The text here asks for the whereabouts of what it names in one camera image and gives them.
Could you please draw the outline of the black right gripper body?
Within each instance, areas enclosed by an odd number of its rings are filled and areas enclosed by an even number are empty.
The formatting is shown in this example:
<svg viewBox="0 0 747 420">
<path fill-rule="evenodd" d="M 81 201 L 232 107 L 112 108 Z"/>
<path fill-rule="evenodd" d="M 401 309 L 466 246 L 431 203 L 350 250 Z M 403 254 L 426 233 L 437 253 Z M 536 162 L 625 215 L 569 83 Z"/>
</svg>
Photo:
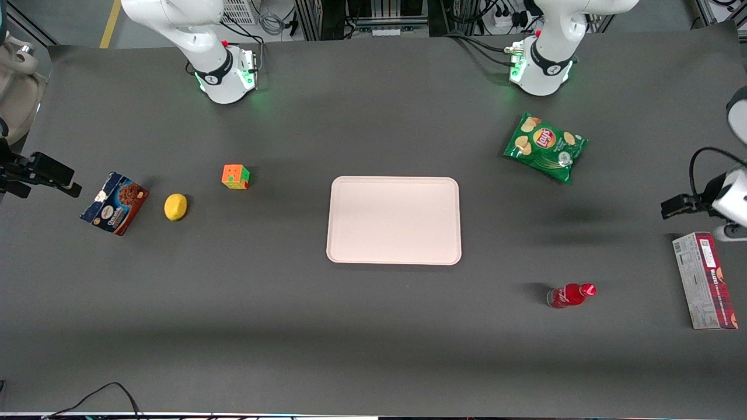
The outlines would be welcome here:
<svg viewBox="0 0 747 420">
<path fill-rule="evenodd" d="M 1 138 L 1 194 L 9 193 L 21 199 L 29 196 L 30 165 L 33 158 L 24 157 L 11 150 L 4 136 Z"/>
</svg>

